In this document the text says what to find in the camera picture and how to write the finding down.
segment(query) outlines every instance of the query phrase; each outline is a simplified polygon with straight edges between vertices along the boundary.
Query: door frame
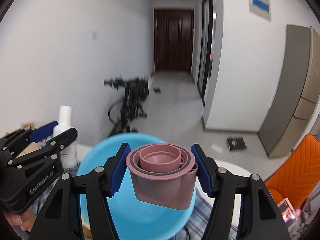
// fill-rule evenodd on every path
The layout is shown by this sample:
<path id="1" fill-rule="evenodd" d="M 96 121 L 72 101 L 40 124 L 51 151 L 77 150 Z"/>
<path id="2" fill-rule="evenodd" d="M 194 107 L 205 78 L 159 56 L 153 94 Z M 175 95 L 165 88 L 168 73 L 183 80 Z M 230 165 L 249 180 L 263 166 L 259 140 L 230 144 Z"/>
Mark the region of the door frame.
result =
<path id="1" fill-rule="evenodd" d="M 212 43 L 212 29 L 213 29 L 213 0 L 209 0 L 209 25 L 208 25 L 208 40 L 207 40 L 207 51 L 205 56 L 205 65 L 204 65 L 204 79 L 202 82 L 202 89 L 199 87 L 199 80 L 201 75 L 201 61 L 202 61 L 202 44 L 203 44 L 203 38 L 204 38 L 204 3 L 206 0 L 202 1 L 202 34 L 201 34 L 201 50 L 200 50 L 200 63 L 199 63 L 199 73 L 198 73 L 198 81 L 197 81 L 197 87 L 199 90 L 199 94 L 202 99 L 203 105 L 205 105 L 204 101 L 204 94 L 205 89 L 207 87 L 207 80 L 208 74 L 209 74 L 209 67 L 210 67 L 210 55 L 211 55 L 211 43 Z"/>
<path id="2" fill-rule="evenodd" d="M 158 69 L 158 58 L 157 58 L 157 31 L 158 31 L 158 19 L 157 19 L 157 12 L 158 11 L 189 11 L 191 13 L 191 29 L 190 29 L 190 45 L 191 45 L 191 53 L 190 53 L 190 68 L 187 71 L 189 74 L 192 72 L 192 57 L 194 52 L 194 21 L 195 21 L 195 11 L 192 9 L 178 9 L 178 8 L 166 8 L 166 9 L 154 9 L 153 15 L 154 15 L 154 65 L 155 65 L 155 71 Z"/>

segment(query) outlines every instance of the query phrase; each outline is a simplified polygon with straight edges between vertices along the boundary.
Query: wooden door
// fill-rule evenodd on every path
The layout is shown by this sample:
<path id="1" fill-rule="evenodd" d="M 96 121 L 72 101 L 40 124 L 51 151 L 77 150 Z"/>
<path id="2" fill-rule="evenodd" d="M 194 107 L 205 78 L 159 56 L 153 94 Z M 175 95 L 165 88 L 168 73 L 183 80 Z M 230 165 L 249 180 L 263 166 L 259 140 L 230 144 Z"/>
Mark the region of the wooden door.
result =
<path id="1" fill-rule="evenodd" d="M 194 12 L 155 10 L 155 70 L 191 73 Z"/>

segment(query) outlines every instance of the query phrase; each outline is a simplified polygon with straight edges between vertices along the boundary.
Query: phone screen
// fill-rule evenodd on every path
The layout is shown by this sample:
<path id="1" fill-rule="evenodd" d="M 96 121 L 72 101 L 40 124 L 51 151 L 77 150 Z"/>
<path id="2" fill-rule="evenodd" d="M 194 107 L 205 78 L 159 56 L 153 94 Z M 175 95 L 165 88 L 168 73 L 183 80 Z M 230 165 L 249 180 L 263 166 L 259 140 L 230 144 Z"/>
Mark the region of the phone screen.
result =
<path id="1" fill-rule="evenodd" d="M 296 212 L 294 211 L 290 201 L 285 198 L 281 203 L 278 205 L 278 208 L 281 212 L 282 218 L 286 223 L 287 227 L 291 226 L 297 219 Z"/>

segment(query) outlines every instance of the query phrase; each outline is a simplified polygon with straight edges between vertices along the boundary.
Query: white plastic bottle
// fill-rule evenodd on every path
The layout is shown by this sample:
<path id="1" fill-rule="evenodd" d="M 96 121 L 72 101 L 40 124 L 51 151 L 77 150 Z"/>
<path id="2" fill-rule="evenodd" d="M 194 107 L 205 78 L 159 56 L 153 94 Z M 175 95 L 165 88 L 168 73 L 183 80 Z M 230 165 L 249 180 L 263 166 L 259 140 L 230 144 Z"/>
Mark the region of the white plastic bottle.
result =
<path id="1" fill-rule="evenodd" d="M 72 108 L 70 106 L 60 106 L 59 124 L 53 128 L 53 137 L 71 128 Z M 76 141 L 60 152 L 62 166 L 71 169 L 78 165 Z"/>

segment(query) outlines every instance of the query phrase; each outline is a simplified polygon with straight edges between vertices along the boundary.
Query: cable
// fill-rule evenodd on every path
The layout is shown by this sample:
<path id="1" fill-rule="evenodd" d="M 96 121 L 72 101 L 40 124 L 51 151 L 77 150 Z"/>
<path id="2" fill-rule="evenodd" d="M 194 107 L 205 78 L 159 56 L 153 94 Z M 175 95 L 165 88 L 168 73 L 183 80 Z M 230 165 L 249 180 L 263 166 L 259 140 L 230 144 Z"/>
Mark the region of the cable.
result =
<path id="1" fill-rule="evenodd" d="M 110 111 L 112 110 L 112 108 L 114 108 L 116 105 L 118 105 L 118 104 L 121 103 L 122 101 L 123 101 L 123 98 L 120 98 L 119 100 L 117 100 L 116 102 L 114 102 L 114 103 L 110 106 L 110 108 L 109 108 L 109 110 L 108 110 L 109 120 L 110 120 L 110 122 L 112 122 L 114 125 L 117 125 L 117 122 L 115 122 L 115 121 L 113 121 L 113 120 L 111 119 Z"/>

